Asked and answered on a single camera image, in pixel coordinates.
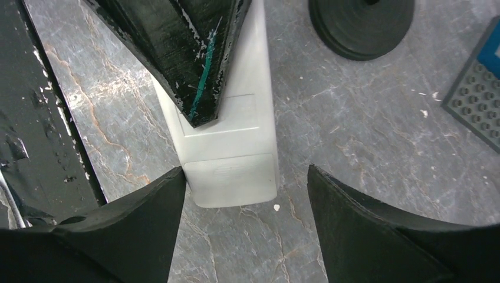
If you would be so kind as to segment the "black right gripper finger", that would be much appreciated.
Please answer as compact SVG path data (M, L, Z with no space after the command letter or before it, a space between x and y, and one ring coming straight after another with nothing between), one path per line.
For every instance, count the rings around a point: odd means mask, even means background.
M498 282L499 225L439 221L310 165L307 190L330 282Z
M167 282L185 201L173 168L58 225L1 230L2 282Z
M217 118L250 1L100 0L88 6L192 127Z

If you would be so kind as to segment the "white battery cover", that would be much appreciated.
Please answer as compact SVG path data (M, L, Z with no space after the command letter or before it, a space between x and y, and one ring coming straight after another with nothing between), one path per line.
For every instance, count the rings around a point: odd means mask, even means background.
M258 128L255 95L223 98L218 118L200 127L193 128L183 116L179 121L186 137Z

